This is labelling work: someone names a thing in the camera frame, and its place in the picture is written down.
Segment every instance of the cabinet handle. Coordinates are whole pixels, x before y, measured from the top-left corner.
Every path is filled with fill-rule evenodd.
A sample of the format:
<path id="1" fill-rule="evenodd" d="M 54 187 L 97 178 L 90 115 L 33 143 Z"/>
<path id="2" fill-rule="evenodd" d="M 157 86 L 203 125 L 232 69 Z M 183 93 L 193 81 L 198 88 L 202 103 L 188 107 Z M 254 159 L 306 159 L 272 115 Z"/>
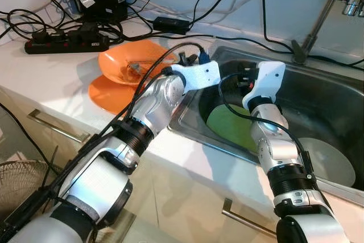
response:
<path id="1" fill-rule="evenodd" d="M 264 233 L 265 235 L 273 237 L 273 238 L 277 237 L 276 233 L 273 232 L 272 230 L 269 230 L 249 219 L 246 219 L 245 217 L 242 217 L 242 216 L 232 212 L 231 211 L 232 203 L 233 203 L 233 201 L 231 199 L 225 198 L 224 206 L 222 207 L 222 210 L 221 210 L 221 213 L 223 215 L 225 215 L 233 220 L 236 220 L 237 222 L 240 222 L 241 224 L 244 224 L 251 229 L 258 231 L 259 233 Z"/>
<path id="2" fill-rule="evenodd" d="M 28 118 L 41 124 L 41 125 L 44 125 L 45 127 L 47 128 L 50 128 L 52 130 L 54 130 L 55 132 L 58 132 L 60 134 L 62 134 L 63 136 L 67 137 L 67 138 L 70 138 L 76 142 L 79 142 L 79 143 L 83 143 L 85 140 L 88 139 L 88 137 L 90 137 L 90 134 L 86 133 L 86 134 L 82 134 L 80 136 L 77 136 L 77 135 L 73 135 L 63 129 L 60 129 L 58 126 L 55 126 L 49 122 L 46 122 L 45 120 L 42 120 L 40 118 L 37 117 L 37 115 L 40 114 L 40 111 L 37 110 L 37 109 L 34 109 L 31 113 L 28 114 Z"/>

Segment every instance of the stainless steel sink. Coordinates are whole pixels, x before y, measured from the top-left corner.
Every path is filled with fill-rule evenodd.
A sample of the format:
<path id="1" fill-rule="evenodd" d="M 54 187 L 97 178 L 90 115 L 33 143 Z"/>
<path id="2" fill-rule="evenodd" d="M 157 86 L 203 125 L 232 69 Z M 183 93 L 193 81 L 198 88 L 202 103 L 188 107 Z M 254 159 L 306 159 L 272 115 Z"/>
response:
<path id="1" fill-rule="evenodd" d="M 221 76 L 266 60 L 261 56 L 228 47 L 217 48 L 212 59 L 219 63 Z M 242 104 L 242 95 L 237 91 L 228 93 L 226 98 L 230 104 Z M 282 108 L 289 129 L 297 137 L 316 138 L 330 143 L 348 158 L 356 175 L 353 186 L 341 187 L 324 180 L 322 184 L 327 184 L 332 190 L 328 192 L 337 193 L 338 196 L 363 205 L 363 81 L 287 63 L 276 103 Z M 189 92 L 173 116 L 169 128 L 225 153 L 258 164 L 254 153 L 219 137 L 206 126 L 212 110 L 221 104 L 217 86 Z"/>

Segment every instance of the power adapter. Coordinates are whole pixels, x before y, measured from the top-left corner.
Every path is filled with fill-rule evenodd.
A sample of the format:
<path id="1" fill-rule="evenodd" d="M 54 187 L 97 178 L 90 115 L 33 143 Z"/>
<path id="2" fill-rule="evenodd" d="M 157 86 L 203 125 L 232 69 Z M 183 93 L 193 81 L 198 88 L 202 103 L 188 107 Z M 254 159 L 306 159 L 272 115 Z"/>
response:
<path id="1" fill-rule="evenodd" d="M 189 21 L 167 17 L 157 17 L 153 21 L 153 29 L 156 31 L 170 32 L 172 34 L 185 35 L 189 31 Z"/>

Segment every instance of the faucet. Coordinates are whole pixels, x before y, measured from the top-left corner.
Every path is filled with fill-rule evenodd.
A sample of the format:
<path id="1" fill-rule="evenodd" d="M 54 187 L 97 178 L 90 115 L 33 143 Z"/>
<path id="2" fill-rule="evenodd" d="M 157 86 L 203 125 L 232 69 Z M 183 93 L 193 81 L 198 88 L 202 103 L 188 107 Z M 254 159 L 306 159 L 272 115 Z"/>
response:
<path id="1" fill-rule="evenodd" d="M 341 1 L 346 2 L 346 6 L 342 12 L 344 15 L 353 17 L 356 14 L 358 14 L 359 17 L 364 17 L 364 11 L 363 11 L 364 0 L 341 0 Z M 322 24 L 325 22 L 325 19 L 327 18 L 334 3 L 335 0 L 327 0 L 320 16 L 315 22 L 315 25 L 313 25 L 311 32 L 306 36 L 302 46 L 300 46 L 296 40 L 292 41 L 293 62 L 298 64 L 305 63 L 309 52 L 311 51 L 314 43 L 317 40 L 317 34 L 319 33 L 319 30 Z"/>

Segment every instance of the kitchen counter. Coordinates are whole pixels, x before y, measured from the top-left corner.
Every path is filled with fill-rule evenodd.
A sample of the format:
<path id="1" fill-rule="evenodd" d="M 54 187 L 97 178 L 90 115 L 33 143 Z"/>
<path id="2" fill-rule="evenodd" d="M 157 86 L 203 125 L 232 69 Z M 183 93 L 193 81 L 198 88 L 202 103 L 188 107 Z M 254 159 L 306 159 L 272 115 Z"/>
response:
<path id="1" fill-rule="evenodd" d="M 126 35 L 142 34 L 144 27 L 137 21 L 123 25 Z M 183 41 L 199 42 L 212 53 L 220 44 L 214 39 L 167 40 L 152 39 L 165 47 Z M 243 43 L 240 49 L 279 58 L 259 47 Z M 196 53 L 195 47 L 184 48 L 186 54 Z M 101 75 L 98 53 L 67 53 L 28 55 L 23 42 L 12 41 L 0 47 L 0 88 L 14 98 L 75 125 L 90 133 L 99 132 L 113 117 L 88 97 L 89 84 Z M 313 67 L 363 79 L 354 69 L 337 68 L 330 64 L 309 61 Z M 211 147 L 184 138 L 168 129 L 163 130 L 144 154 L 178 172 L 183 172 L 204 184 L 219 184 L 236 193 L 240 201 L 260 207 L 262 213 L 274 215 L 273 195 L 263 170 L 256 165 L 224 154 Z M 220 170 L 228 169 L 229 173 Z M 345 232 L 352 242 L 364 242 L 364 209 L 337 197 L 326 195 Z"/>

